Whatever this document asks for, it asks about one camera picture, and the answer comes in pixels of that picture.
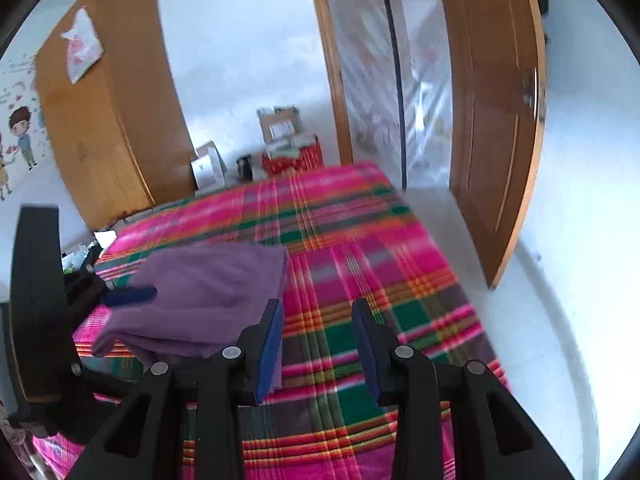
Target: green pants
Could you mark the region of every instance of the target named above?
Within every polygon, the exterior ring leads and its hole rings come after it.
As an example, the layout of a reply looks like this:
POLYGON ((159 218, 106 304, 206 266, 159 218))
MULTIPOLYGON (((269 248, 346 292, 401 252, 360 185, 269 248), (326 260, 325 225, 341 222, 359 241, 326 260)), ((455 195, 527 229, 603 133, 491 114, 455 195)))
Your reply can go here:
POLYGON ((27 148, 26 150, 22 150, 22 156, 24 160, 27 161, 27 164, 31 166, 36 163, 36 159, 33 158, 33 150, 31 148, 27 148))

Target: cartoon boy's hair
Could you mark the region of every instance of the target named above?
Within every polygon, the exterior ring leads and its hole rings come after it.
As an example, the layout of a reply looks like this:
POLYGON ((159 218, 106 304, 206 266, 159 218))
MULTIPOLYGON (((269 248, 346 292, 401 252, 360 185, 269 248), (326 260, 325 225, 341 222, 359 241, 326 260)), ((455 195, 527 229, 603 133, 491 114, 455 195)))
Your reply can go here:
POLYGON ((9 117, 9 128, 13 128, 14 124, 20 121, 31 121, 31 112, 26 106, 16 108, 14 113, 11 114, 11 117, 9 117))

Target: transparent plastic curtain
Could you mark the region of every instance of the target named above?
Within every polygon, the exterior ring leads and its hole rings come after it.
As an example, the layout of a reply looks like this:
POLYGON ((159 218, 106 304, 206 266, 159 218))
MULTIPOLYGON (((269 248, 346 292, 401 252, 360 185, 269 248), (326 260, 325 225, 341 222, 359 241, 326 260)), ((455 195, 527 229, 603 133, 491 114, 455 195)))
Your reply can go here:
MULTIPOLYGON (((389 0, 398 45, 409 187, 447 187, 452 89, 442 0, 389 0)), ((354 160, 402 178, 398 88, 384 0, 329 0, 354 160)))
POLYGON ((328 0, 340 55, 353 159, 374 160, 401 186, 394 54, 384 0, 328 0))

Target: plaid bedsheet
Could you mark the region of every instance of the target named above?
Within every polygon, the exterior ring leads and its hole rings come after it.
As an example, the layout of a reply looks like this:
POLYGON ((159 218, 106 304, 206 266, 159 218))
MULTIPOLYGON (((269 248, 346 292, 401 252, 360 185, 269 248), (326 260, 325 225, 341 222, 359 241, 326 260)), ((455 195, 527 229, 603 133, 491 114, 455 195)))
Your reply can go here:
MULTIPOLYGON (((281 244, 290 253, 282 389, 240 410, 247 478, 390 477, 397 413, 377 407, 366 391, 350 325, 356 298, 367 298, 402 342, 432 359, 461 365, 479 358, 502 377, 454 273, 373 164, 274 178, 173 206, 124 229, 96 268, 125 285, 153 251, 239 241, 281 244)), ((90 367, 137 378, 142 365, 122 345, 91 357, 108 316, 98 307, 86 320, 75 336, 78 350, 90 367)), ((442 409, 448 480, 453 446, 448 406, 442 409)), ((183 478, 190 480, 193 406, 189 413, 183 478)), ((82 451, 60 436, 36 445, 63 476, 82 451)))

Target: black curtain strip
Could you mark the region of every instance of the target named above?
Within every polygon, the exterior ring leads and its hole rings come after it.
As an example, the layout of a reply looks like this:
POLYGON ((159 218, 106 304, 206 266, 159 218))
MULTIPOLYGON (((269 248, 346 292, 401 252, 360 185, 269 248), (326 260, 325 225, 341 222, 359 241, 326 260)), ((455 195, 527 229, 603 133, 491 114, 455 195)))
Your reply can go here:
POLYGON ((389 34, 391 36, 391 49, 394 53, 394 69, 396 71, 396 91, 398 92, 398 118, 400 121, 400 157, 402 163, 402 190, 406 190, 406 127, 404 124, 404 97, 402 95, 402 73, 400 72, 400 52, 398 50, 398 38, 396 38, 396 25, 391 9, 391 0, 384 0, 386 8, 386 20, 389 22, 389 34))

